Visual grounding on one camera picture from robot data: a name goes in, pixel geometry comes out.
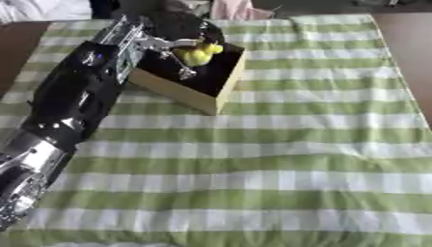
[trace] wooden table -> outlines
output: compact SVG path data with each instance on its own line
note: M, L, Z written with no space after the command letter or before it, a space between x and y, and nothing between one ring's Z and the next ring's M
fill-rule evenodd
M377 14L374 17L432 125L432 68L429 67L432 65L432 13ZM0 94L9 89L47 26L47 22L32 22L0 27Z

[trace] green stripe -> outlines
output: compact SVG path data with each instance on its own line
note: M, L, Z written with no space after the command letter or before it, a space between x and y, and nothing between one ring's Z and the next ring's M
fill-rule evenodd
M39 83L35 81L15 82L11 92L35 90ZM273 90L358 90L358 89L406 89L401 77L361 79L308 79L308 80L244 80L237 83L239 91L273 91Z
M420 143L432 141L427 129L99 129L97 141L133 143Z
M100 29L50 29L47 30L44 37L89 37L94 36L96 33L101 31Z
M223 27L224 34L299 34L307 32L316 33L347 33L347 32L363 32L363 31L376 31L373 22L359 23L359 24L302 24L294 21L287 21L284 25L270 24L268 26L248 26L244 25L231 25Z
M41 55L41 54L53 54L53 53L59 53L59 54L68 54L72 52L72 50L77 45L41 45L36 50L35 54Z
M303 32L317 32L317 33L328 33L328 32L362 32L362 31L375 31L376 27L373 22L359 23L359 24L301 24L287 21L285 25L271 24L269 26L248 26L247 23L241 26L226 26L222 27L225 35L237 35L237 34L299 34ZM52 29L45 32L45 37L88 37L93 36L100 29L92 29L91 26L83 29Z
M73 243L168 243L184 247L430 247L432 235L340 232L186 232L134 233L132 231L62 231L54 229L9 231L0 235L8 247L45 247Z
M103 158L75 157L73 174L212 174L241 171L337 171L370 173L432 173L431 157L372 159L347 154L279 155L258 158Z
M246 69L356 69L392 67L393 62L387 58L374 59L306 59L285 58L269 60L248 60Z
M290 50L290 49L361 49L384 48L381 40L366 41L236 41L233 44L243 46L248 50ZM40 45L39 54L69 53L76 45Z
M227 103L222 114L231 116L243 115L314 115L314 114L348 114L365 113L403 114L417 113L413 101L364 101L356 103ZM1 115L25 116L30 110L26 103L3 104ZM189 106L178 103L118 103L110 112L111 115L197 115L199 112Z
M352 209L432 213L432 197L367 192L210 190L181 193L68 191L46 193L42 208L85 209Z

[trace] pink object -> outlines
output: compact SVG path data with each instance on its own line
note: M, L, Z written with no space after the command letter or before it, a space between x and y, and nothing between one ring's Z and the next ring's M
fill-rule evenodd
M214 0L212 19L267 19L273 12L255 9L251 0Z

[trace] checkered tablecloth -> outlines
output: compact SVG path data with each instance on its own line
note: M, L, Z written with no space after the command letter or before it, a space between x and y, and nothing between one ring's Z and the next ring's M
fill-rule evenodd
M372 17L215 23L248 49L222 115L128 85L0 246L432 246L432 136ZM0 104L2 133L106 25L50 26Z

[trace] wooden box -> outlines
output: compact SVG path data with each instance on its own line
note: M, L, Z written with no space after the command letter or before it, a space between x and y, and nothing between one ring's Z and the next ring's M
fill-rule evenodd
M225 43L224 52L214 55L210 63L197 67L197 75L178 79L179 66L173 59L160 59L148 52L139 66L129 75L129 81L180 103L217 115L245 68L245 50Z

